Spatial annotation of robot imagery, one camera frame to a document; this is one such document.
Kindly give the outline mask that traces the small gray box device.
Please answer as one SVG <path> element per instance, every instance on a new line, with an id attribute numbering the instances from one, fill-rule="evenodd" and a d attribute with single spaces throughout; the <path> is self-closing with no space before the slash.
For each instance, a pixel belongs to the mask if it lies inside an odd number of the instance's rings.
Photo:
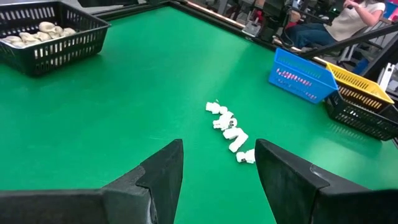
<path id="1" fill-rule="evenodd" d="M 261 24 L 255 23 L 254 21 L 249 21 L 242 29 L 242 32 L 248 36 L 256 37 L 260 29 L 261 29 Z"/>

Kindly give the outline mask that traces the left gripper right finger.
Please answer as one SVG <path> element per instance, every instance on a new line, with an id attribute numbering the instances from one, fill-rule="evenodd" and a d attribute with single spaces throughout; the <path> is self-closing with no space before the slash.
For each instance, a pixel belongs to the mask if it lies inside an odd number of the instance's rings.
<path id="1" fill-rule="evenodd" d="M 254 155 L 277 224 L 398 224 L 398 189 L 367 189 L 265 139 Z"/>

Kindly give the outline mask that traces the black rectangular plastic basket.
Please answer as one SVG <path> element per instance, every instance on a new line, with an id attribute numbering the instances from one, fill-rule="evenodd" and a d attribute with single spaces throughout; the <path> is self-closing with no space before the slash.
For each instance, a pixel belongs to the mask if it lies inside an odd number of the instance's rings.
<path id="1" fill-rule="evenodd" d="M 391 105 L 380 113 L 364 109 L 345 100 L 338 91 L 325 98 L 329 117 L 375 139 L 398 138 L 398 109 Z"/>

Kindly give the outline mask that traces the person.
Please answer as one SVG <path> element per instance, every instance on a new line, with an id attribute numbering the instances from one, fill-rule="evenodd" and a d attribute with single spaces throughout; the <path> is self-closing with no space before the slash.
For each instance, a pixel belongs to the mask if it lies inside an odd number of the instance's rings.
<path id="1" fill-rule="evenodd" d="M 385 0 L 345 0 L 343 10 L 330 25 L 297 24 L 287 28 L 282 39 L 298 49 L 334 44 L 352 37 L 365 27 L 376 25 L 385 8 Z"/>

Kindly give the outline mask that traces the blue storage box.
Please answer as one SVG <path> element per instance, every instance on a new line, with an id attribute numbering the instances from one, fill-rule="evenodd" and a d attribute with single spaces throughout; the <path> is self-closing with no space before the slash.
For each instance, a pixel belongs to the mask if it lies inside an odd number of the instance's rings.
<path id="1" fill-rule="evenodd" d="M 386 0 L 386 8 L 384 10 L 383 18 L 389 19 L 397 8 L 398 0 Z"/>

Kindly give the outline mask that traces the white plastic bottle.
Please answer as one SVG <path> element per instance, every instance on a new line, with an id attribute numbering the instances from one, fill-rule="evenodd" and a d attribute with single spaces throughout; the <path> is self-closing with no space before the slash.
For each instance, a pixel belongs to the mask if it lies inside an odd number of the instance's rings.
<path id="1" fill-rule="evenodd" d="M 388 63 L 380 72 L 377 83 L 383 91 L 386 91 L 391 75 L 393 74 L 395 65 Z"/>

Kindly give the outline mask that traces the blue plastic basket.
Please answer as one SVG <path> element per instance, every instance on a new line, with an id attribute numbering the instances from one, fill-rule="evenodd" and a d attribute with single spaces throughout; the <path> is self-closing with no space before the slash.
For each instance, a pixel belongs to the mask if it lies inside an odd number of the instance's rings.
<path id="1" fill-rule="evenodd" d="M 275 51 L 269 82 L 315 104 L 338 90 L 329 70 L 284 49 Z"/>

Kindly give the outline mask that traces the small black plastic basket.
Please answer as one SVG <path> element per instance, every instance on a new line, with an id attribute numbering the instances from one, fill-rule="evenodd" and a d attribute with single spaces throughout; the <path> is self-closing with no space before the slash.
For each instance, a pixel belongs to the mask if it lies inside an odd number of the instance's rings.
<path id="1" fill-rule="evenodd" d="M 75 34 L 16 47 L 1 39 L 21 32 L 34 34 L 41 22 L 72 28 Z M 0 62 L 28 76 L 39 76 L 103 48 L 109 24 L 61 1 L 0 5 Z"/>

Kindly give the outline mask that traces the black metal table frame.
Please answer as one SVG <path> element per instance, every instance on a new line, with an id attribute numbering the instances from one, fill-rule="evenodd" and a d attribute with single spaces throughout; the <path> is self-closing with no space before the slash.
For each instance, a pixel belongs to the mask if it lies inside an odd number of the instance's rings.
<path id="1" fill-rule="evenodd" d="M 266 42 L 258 37 L 249 37 L 247 34 L 242 32 L 243 25 L 236 23 L 226 17 L 223 17 L 213 11 L 209 11 L 196 5 L 187 0 L 77 0 L 79 4 L 84 7 L 111 7 L 116 5 L 121 5 L 119 9 L 112 9 L 108 11 L 101 11 L 94 13 L 95 16 L 103 19 L 105 21 L 112 21 L 122 17 L 128 17 L 133 14 L 138 14 L 146 11 L 151 11 L 161 7 L 170 6 L 176 8 L 180 11 L 186 12 L 194 17 L 201 20 L 207 21 L 210 24 L 218 26 L 228 32 L 234 33 L 241 37 L 247 37 L 249 40 L 254 41 L 254 43 L 265 47 L 270 50 L 274 50 L 277 47 L 282 46 L 282 44 L 274 39 L 272 42 Z M 391 34 L 393 32 L 398 32 L 398 23 L 390 24 L 383 28 L 372 30 L 364 34 L 357 35 L 356 37 L 349 38 L 337 44 L 327 45 L 326 47 L 320 47 L 315 50 L 310 50 L 304 52 L 302 50 L 297 50 L 295 48 L 290 49 L 291 52 L 295 52 L 302 58 L 313 60 L 316 63 L 320 63 L 321 60 L 318 56 L 326 55 L 332 51 L 341 50 L 345 47 L 349 47 L 354 44 L 358 44 L 362 41 L 368 41 L 370 39 L 380 37 L 382 35 Z"/>

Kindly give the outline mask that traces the yellow plastic basket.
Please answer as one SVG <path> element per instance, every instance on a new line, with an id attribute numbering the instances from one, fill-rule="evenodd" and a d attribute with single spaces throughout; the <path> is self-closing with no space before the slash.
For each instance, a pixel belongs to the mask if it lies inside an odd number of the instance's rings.
<path id="1" fill-rule="evenodd" d="M 394 104 L 394 101 L 371 80 L 349 72 L 332 63 L 326 64 L 338 84 L 338 91 L 350 103 L 366 108 L 375 113 Z"/>

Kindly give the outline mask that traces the green table mat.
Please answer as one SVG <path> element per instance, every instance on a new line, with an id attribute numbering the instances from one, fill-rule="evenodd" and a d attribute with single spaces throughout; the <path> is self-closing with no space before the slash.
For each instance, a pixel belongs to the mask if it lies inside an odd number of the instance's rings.
<path id="1" fill-rule="evenodd" d="M 102 187 L 181 139 L 175 224 L 273 224 L 256 166 L 213 128 L 217 101 L 266 139 L 369 189 L 398 189 L 398 148 L 268 81 L 274 52 L 171 7 L 111 22 L 102 51 L 41 78 L 0 63 L 0 190 Z"/>

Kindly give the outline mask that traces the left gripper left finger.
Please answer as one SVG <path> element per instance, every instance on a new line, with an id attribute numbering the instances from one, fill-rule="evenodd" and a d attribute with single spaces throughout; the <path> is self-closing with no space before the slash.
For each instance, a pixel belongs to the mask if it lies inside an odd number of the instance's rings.
<path id="1" fill-rule="evenodd" d="M 175 139 L 99 189 L 0 190 L 0 224 L 174 224 L 182 179 Z"/>

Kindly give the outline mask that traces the gray office chair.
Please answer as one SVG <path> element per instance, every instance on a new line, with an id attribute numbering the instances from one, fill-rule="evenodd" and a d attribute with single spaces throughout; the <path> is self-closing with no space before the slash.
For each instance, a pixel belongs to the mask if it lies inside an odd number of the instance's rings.
<path id="1" fill-rule="evenodd" d="M 390 21 L 389 19 L 381 19 L 375 26 L 363 28 L 354 36 L 378 30 L 393 24 L 394 22 Z M 395 31 L 346 47 L 340 53 L 340 56 L 338 57 L 338 63 L 358 62 L 362 57 L 372 59 L 374 54 L 379 53 L 397 34 L 398 31 Z"/>

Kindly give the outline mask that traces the white parts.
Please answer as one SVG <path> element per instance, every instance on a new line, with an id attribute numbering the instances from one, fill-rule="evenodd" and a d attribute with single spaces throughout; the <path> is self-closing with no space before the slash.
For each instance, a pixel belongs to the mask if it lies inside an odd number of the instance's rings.
<path id="1" fill-rule="evenodd" d="M 39 31 L 45 33 L 55 32 L 55 24 L 43 21 L 39 24 Z"/>

